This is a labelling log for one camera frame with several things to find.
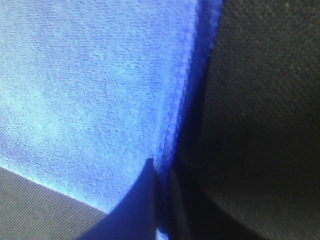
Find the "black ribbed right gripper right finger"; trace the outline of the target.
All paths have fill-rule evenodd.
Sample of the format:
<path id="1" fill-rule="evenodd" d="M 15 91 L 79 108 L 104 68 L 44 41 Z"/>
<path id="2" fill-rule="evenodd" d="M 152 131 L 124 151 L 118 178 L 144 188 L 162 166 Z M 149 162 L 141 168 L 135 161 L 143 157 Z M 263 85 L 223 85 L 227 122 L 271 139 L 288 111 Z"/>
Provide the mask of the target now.
<path id="1" fill-rule="evenodd" d="M 249 240 L 250 231 L 223 212 L 177 167 L 168 175 L 173 240 Z"/>

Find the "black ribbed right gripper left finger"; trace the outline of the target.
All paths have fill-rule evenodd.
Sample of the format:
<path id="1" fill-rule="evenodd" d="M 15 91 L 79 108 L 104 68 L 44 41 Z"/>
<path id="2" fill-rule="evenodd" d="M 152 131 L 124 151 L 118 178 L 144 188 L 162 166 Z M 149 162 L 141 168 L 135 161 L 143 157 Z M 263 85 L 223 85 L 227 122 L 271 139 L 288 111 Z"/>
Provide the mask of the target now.
<path id="1" fill-rule="evenodd" d="M 156 238 L 156 171 L 145 165 L 121 202 L 78 240 L 154 240 Z"/>

